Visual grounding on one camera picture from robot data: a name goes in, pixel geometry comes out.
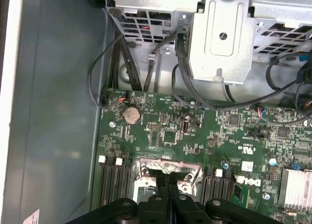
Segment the aluminum heatsink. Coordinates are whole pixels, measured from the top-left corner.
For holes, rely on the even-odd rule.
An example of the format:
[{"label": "aluminum heatsink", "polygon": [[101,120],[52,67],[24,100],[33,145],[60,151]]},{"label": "aluminum heatsink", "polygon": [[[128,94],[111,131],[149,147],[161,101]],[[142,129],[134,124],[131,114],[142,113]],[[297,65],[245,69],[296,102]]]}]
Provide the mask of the aluminum heatsink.
[{"label": "aluminum heatsink", "polygon": [[312,172],[283,169],[278,203],[284,208],[311,210]]}]

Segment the metal clip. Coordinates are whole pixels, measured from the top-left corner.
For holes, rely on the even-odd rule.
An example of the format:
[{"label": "metal clip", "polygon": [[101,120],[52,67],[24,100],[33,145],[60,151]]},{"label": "metal clip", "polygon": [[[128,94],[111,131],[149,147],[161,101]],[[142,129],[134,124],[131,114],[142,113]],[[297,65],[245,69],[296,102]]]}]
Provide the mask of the metal clip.
[{"label": "metal clip", "polygon": [[156,60],[156,54],[150,53],[147,55],[148,60]]}]

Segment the motherboard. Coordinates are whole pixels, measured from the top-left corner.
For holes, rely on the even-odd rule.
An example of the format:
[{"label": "motherboard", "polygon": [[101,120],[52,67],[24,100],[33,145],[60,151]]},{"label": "motherboard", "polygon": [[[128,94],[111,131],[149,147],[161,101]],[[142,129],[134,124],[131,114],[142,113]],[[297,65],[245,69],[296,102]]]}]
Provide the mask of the motherboard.
[{"label": "motherboard", "polygon": [[[111,106],[100,115],[92,209],[155,193],[161,172],[176,176],[181,193],[203,204],[222,198],[282,223],[312,223],[309,120],[267,123],[259,106],[216,112],[167,94],[107,89],[104,99]],[[271,121],[302,117],[261,108]]]}]

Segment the black ram slot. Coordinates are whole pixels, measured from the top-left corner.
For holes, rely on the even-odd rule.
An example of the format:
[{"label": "black ram slot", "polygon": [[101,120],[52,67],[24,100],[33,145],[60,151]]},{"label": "black ram slot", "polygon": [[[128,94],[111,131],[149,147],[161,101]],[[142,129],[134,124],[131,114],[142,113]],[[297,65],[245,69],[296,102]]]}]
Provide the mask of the black ram slot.
[{"label": "black ram slot", "polygon": [[214,198],[230,200],[234,181],[231,178],[215,177],[213,171],[204,171],[200,202],[205,205]]},{"label": "black ram slot", "polygon": [[101,192],[101,201],[100,205],[107,205],[110,200],[111,195],[111,181],[115,172],[115,162],[112,157],[108,157],[106,163],[103,165],[102,168],[102,192]]},{"label": "black ram slot", "polygon": [[230,178],[224,178],[222,199],[229,201],[234,188],[234,181]]},{"label": "black ram slot", "polygon": [[130,159],[125,159],[124,164],[123,164],[123,170],[121,173],[121,181],[126,181],[122,182],[119,185],[119,198],[124,198],[127,197],[129,193],[129,184],[130,184],[130,179],[131,179],[131,167],[132,167],[132,162]]},{"label": "black ram slot", "polygon": [[223,178],[221,178],[221,177],[215,177],[214,178],[214,192],[213,192],[212,199],[221,198],[221,196],[222,196],[222,180],[223,180]]},{"label": "black ram slot", "polygon": [[100,206],[127,197],[132,163],[125,159],[125,163],[118,166],[114,158],[108,157],[102,166]]},{"label": "black ram slot", "polygon": [[115,165],[115,172],[113,174],[113,179],[111,180],[111,197],[109,203],[117,200],[118,197],[118,184],[120,181],[120,171],[122,166]]}]

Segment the green circuit board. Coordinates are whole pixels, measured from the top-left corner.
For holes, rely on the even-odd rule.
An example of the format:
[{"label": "green circuit board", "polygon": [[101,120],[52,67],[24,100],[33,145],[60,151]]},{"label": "green circuit board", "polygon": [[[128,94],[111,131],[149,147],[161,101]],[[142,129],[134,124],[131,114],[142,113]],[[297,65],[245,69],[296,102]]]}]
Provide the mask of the green circuit board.
[{"label": "green circuit board", "polygon": [[[268,124],[259,119],[255,107],[215,112],[182,105],[167,94],[108,89],[106,101],[116,102],[125,92],[126,100],[101,111],[97,158],[163,159],[213,169],[224,169],[226,162],[233,175],[245,178],[235,184],[232,202],[283,223],[311,223],[312,213],[297,211],[296,216],[290,216],[278,204],[283,168],[312,167],[310,121],[290,126]],[[135,124],[125,121],[130,107],[140,115]],[[266,107],[265,117],[287,122],[301,116],[292,109]],[[276,166],[269,165],[272,158]],[[92,209],[98,207],[101,173],[96,162]]]}]

